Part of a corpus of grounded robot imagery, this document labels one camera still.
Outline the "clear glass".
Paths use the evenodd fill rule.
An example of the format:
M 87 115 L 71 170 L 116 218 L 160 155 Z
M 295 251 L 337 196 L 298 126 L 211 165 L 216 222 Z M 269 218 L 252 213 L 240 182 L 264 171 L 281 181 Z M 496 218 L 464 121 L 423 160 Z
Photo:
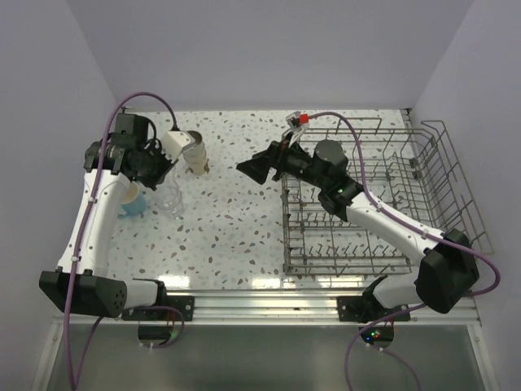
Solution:
M 182 194 L 179 192 L 160 193 L 155 199 L 155 206 L 166 217 L 178 219 L 184 213 Z
M 182 195 L 180 187 L 177 183 L 177 173 L 175 169 L 171 169 L 165 176 L 163 183 L 158 187 L 162 193 L 164 200 L 175 200 Z

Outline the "light blue mug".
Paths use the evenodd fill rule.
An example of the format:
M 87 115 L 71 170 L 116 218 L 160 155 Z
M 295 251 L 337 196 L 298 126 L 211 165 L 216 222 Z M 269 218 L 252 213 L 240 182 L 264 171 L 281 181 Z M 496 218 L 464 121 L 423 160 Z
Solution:
M 126 217 L 134 217 L 143 213 L 147 208 L 147 202 L 141 193 L 138 184 L 132 182 L 121 200 L 117 217 L 123 219 Z

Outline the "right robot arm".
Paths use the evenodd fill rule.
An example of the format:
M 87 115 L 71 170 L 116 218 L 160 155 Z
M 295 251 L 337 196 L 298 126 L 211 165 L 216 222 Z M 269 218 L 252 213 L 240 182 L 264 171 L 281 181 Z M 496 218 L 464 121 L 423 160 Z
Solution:
M 447 314 L 479 279 L 469 239 L 457 229 L 443 232 L 390 208 L 365 192 L 347 167 L 348 158 L 334 140 L 320 141 L 312 154 L 297 143 L 273 141 L 236 166 L 259 184 L 275 169 L 278 177 L 287 174 L 318 188 L 318 200 L 330 215 L 367 229 L 414 264 L 407 275 L 377 278 L 350 305 L 361 322 L 382 319 L 403 305 L 424 304 Z

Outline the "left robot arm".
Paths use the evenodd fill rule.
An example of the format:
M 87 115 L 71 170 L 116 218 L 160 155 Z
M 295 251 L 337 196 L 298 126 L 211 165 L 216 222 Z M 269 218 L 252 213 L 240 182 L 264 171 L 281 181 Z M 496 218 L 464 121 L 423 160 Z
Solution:
M 140 307 L 154 320 L 168 313 L 166 287 L 159 280 L 108 276 L 109 244 L 131 183 L 156 189 L 175 164 L 148 133 L 154 128 L 144 116 L 120 113 L 107 141 L 85 151 L 84 188 L 71 237 L 56 269 L 39 279 L 39 288 L 63 313 L 116 318 Z

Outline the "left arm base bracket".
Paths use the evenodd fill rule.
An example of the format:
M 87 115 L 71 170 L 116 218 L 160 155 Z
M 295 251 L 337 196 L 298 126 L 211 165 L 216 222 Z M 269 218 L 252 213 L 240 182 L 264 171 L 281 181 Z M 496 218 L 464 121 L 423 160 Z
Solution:
M 195 309 L 195 298 L 193 296 L 167 296 L 165 305 L 178 310 L 183 315 L 186 322 L 191 322 L 193 320 Z M 164 310 L 161 319 L 166 322 L 176 322 L 181 318 L 178 314 L 174 314 L 169 310 Z

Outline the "aluminium mounting rail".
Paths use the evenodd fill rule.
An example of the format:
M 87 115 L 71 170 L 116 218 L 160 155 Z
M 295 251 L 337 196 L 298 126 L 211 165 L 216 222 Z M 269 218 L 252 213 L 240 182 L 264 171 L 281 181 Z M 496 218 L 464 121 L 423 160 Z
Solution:
M 194 325 L 319 325 L 348 322 L 340 301 L 360 289 L 168 290 Z

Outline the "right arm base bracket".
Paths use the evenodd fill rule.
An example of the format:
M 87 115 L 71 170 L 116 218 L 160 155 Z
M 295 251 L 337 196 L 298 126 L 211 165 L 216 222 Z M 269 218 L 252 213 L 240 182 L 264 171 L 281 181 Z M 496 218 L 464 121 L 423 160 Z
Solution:
M 362 297 L 336 297 L 336 308 L 340 322 L 363 322 L 365 306 Z

